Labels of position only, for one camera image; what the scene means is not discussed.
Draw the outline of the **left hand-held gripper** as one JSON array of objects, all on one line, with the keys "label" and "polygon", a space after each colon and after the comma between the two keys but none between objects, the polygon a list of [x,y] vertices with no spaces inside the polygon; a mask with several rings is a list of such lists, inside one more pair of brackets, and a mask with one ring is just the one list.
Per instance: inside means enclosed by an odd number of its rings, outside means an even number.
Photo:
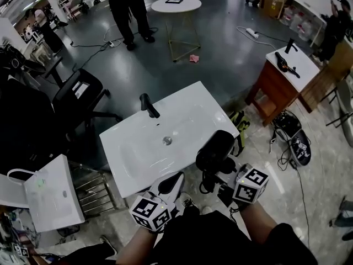
[{"label": "left hand-held gripper", "polygon": [[184,181],[183,172],[171,173],[157,179],[143,195],[139,195],[129,209],[136,224],[150,232],[163,232],[165,225],[179,212],[175,202]]}]

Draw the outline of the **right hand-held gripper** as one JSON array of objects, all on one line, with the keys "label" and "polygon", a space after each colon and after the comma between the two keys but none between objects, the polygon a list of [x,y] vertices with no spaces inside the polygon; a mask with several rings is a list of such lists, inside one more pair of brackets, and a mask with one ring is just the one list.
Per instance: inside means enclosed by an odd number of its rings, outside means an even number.
[{"label": "right hand-held gripper", "polygon": [[218,198],[229,207],[233,202],[254,204],[263,194],[269,175],[250,164],[238,165],[231,173],[217,172]]}]

